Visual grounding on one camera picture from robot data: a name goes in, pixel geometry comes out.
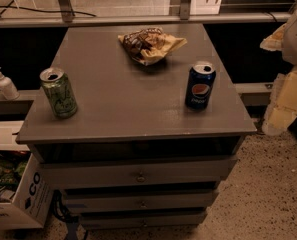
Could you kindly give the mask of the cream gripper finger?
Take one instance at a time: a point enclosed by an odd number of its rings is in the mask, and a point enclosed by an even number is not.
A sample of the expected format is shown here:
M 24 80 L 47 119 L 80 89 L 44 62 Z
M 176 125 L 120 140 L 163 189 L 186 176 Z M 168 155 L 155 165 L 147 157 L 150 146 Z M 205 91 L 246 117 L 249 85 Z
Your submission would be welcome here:
M 276 136 L 286 131 L 297 118 L 297 66 L 288 74 L 278 74 L 264 115 L 262 131 Z
M 260 43 L 260 48 L 267 51 L 281 51 L 285 27 L 285 24 L 278 27 Z

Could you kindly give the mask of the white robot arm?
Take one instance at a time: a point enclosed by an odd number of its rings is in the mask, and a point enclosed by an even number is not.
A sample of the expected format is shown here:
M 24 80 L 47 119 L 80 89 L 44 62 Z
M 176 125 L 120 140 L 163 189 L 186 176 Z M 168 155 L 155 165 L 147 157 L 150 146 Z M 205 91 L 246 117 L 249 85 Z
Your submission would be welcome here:
M 286 75 L 278 74 L 270 94 L 262 130 L 266 135 L 279 135 L 297 118 L 297 8 L 281 27 L 265 38 L 260 47 L 280 51 L 282 59 L 293 68 Z

